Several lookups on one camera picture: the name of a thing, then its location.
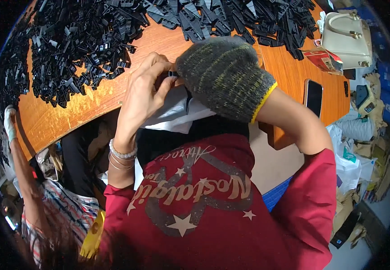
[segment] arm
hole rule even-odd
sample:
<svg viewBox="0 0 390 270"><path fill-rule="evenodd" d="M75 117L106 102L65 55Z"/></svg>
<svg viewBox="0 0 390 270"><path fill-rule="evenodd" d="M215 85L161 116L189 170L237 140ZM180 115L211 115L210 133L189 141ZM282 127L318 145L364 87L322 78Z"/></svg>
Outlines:
<svg viewBox="0 0 390 270"><path fill-rule="evenodd" d="M296 139L305 164L295 173L272 217L291 237L298 269L323 269L336 210L336 164L330 135L308 108L275 89L257 120L278 126Z"/></svg>
<svg viewBox="0 0 390 270"><path fill-rule="evenodd" d="M133 151L138 128L163 106L165 96L176 81L176 77L165 78L157 90L154 84L162 72L171 68L172 64L165 56L153 52L129 77L113 141L113 147L118 153L126 154ZM108 184L117 189L133 185L134 160L119 159L114 154L110 155L109 160Z"/></svg>
<svg viewBox="0 0 390 270"><path fill-rule="evenodd" d="M30 165L24 155L18 138L16 138L16 128L14 126L15 110L6 109L4 127L9 137L10 150L14 159L15 174L18 178L19 188L24 198L25 218L39 229L44 236L50 236L51 229L46 220L42 203L43 194L37 188L36 181L30 170Z"/></svg>
<svg viewBox="0 0 390 270"><path fill-rule="evenodd" d="M256 120L280 127L294 137L295 144L306 157L324 149L333 150L330 135L319 118L278 87L262 106Z"/></svg>

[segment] sleeve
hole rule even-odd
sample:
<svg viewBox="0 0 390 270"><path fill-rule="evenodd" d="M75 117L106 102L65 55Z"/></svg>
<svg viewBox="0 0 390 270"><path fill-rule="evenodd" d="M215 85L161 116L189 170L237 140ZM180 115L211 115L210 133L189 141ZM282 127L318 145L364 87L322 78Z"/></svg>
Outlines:
<svg viewBox="0 0 390 270"><path fill-rule="evenodd" d="M126 210L131 203L135 191L133 190L133 185L120 189L109 184L106 186L103 194L106 197L106 216L103 223L104 234L102 235L99 250L100 252L106 253L112 234L118 232L121 225L127 221Z"/></svg>
<svg viewBox="0 0 390 270"><path fill-rule="evenodd" d="M323 269L336 210L336 162L325 149L293 176L271 215L289 233L298 269Z"/></svg>
<svg viewBox="0 0 390 270"><path fill-rule="evenodd" d="M33 253L34 262L40 267L40 241L44 236L41 230L25 218L25 207L21 216L21 236L29 245L30 252Z"/></svg>

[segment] red shirt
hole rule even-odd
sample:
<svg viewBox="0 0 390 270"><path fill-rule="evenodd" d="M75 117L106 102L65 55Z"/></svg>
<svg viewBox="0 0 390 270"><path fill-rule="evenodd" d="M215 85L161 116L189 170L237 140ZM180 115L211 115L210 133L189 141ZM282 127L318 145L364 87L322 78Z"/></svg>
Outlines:
<svg viewBox="0 0 390 270"><path fill-rule="evenodd" d="M237 134L159 156L136 192L106 187L104 230L184 269L323 269L336 209L332 151L303 165L271 213L250 180L254 163Z"/></svg>

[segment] handbag handle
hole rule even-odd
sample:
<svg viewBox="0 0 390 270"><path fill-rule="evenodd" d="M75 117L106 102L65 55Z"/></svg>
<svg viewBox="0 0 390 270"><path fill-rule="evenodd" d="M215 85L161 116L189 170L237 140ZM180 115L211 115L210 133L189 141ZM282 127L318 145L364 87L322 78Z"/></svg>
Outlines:
<svg viewBox="0 0 390 270"><path fill-rule="evenodd" d="M328 19L327 21L327 24L330 28L330 30L332 32L335 32L339 35L346 35L348 37L353 37L355 39L359 39L359 38L362 38L363 37L363 34L362 33L358 33L358 32L355 32L355 31L344 31L344 30L340 30L340 29L337 29L337 28L334 28L331 23L335 20L335 19L338 19L338 18L343 18L343 17L348 17L350 19L352 19L353 21L356 21L356 20L359 20L360 19L360 16L358 16L355 12L352 12L352 13L349 13L349 14L340 14L340 15L337 15L337 16L333 16L332 18Z"/></svg>

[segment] silver bangle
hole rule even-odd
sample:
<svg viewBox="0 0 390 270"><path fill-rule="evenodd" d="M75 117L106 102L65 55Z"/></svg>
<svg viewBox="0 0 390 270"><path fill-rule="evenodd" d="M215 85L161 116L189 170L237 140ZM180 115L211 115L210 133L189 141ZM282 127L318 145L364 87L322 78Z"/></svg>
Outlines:
<svg viewBox="0 0 390 270"><path fill-rule="evenodd" d="M138 147L135 143L135 149L133 149L132 152L128 153L128 154L121 154L119 152L117 152L114 148L114 145L113 145L113 142L114 142L114 139L111 139L111 141L109 142L109 150L111 151L111 153L113 155L115 155L117 158L119 159L129 159L129 158L132 158L132 157L136 157L137 156L137 152L138 152Z"/></svg>
<svg viewBox="0 0 390 270"><path fill-rule="evenodd" d="M132 165L125 165L125 164L122 164L121 162L119 162L115 157L114 157L114 155L111 153L111 152L109 152L109 157L108 157L108 159L110 159L110 157L112 157L112 159L114 159L115 160L115 162L117 162L119 165L121 165L121 166L123 166L123 167L130 167L130 166L132 166ZM135 159L122 159L122 160L126 160L126 161L134 161Z"/></svg>
<svg viewBox="0 0 390 270"><path fill-rule="evenodd" d="M117 170L127 171L127 170L130 170L130 169L132 169L134 167L134 165L132 165L132 166L130 166L128 168L119 168L119 167L115 166L114 164L112 164L111 159L109 158L110 155L111 155L111 153L109 153L109 155L108 155L109 164L111 164L112 167L116 168Z"/></svg>

